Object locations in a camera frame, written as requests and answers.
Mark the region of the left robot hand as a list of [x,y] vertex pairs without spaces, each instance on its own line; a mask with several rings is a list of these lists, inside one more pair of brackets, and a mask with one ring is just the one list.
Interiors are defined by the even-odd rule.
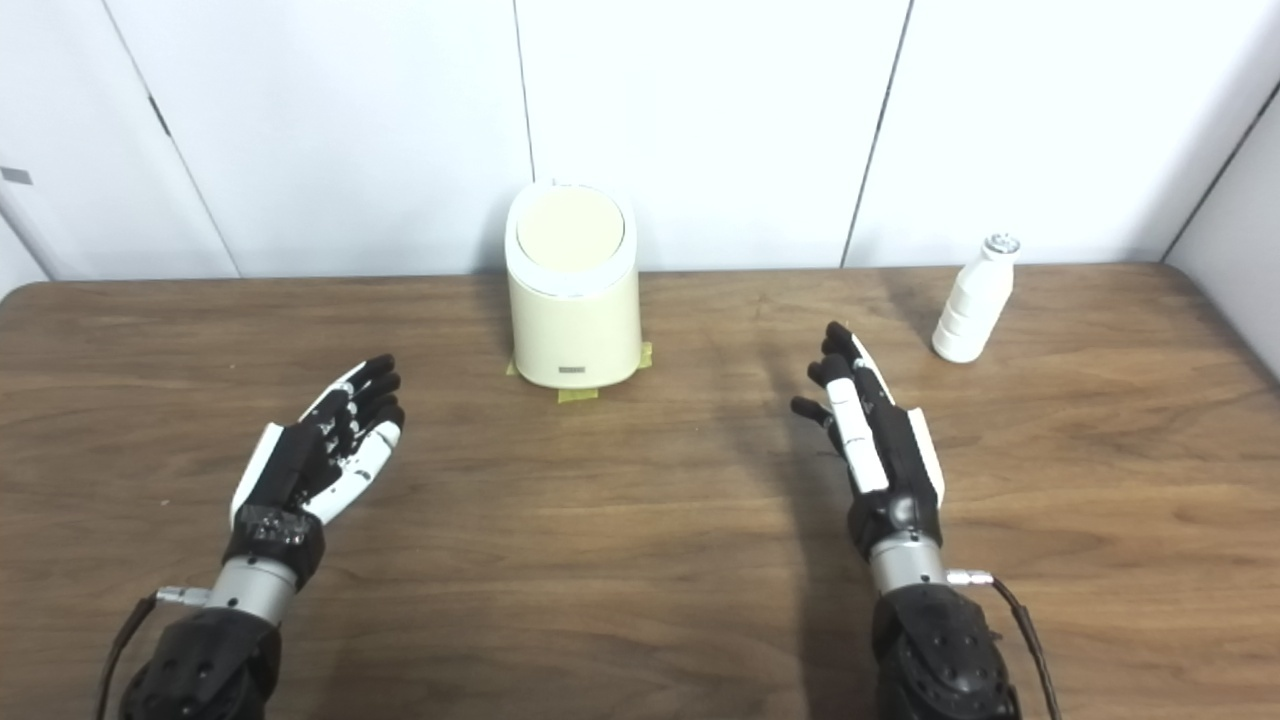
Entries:
[[406,414],[390,354],[333,380],[288,424],[269,423],[230,501],[224,557],[279,562],[302,589],[326,551],[325,528],[369,489],[401,441]]

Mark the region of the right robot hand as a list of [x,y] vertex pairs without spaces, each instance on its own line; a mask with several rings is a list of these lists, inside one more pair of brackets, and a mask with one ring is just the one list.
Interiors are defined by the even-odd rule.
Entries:
[[896,402],[870,352],[844,324],[826,327],[820,352],[806,374],[824,400],[796,396],[790,409],[823,429],[846,466],[854,547],[870,560],[876,546],[900,534],[942,544],[945,479],[922,409]]

